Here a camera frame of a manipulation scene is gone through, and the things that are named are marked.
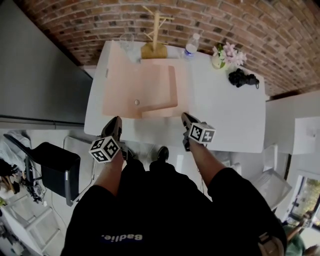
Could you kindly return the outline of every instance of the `bottle cap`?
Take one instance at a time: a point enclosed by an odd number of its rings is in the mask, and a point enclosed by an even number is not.
[[[196,39],[196,40],[199,40],[200,39],[200,35],[197,34],[197,33],[194,33],[193,34],[193,38]]]

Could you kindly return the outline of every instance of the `green leaf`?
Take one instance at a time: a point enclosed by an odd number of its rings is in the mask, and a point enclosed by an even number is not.
[[[222,51],[224,48],[222,47],[222,45],[221,45],[221,43],[219,43],[219,45],[218,45],[218,51],[220,52],[220,51]]]

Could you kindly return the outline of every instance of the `vase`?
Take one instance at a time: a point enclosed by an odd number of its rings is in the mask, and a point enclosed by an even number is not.
[[[224,63],[221,59],[219,59],[219,55],[211,57],[211,64],[216,70],[220,70],[227,66],[226,63]]]

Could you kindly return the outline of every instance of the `black sleeve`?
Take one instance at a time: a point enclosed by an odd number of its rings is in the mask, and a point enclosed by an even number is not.
[[[107,189],[90,187],[74,208],[61,255],[75,255],[84,250],[82,245],[90,244],[91,237],[99,233],[101,220],[113,219],[116,204],[116,197]]]
[[[208,186],[208,194],[220,210],[220,217],[232,222],[238,237],[242,236],[246,241],[251,237],[257,245],[258,237],[268,232],[279,238],[286,248],[284,229],[266,200],[235,170],[225,168],[219,171]]]

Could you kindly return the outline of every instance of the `gray wall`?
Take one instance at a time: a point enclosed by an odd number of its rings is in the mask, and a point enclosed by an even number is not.
[[[13,1],[0,5],[0,115],[84,123],[91,84]]]

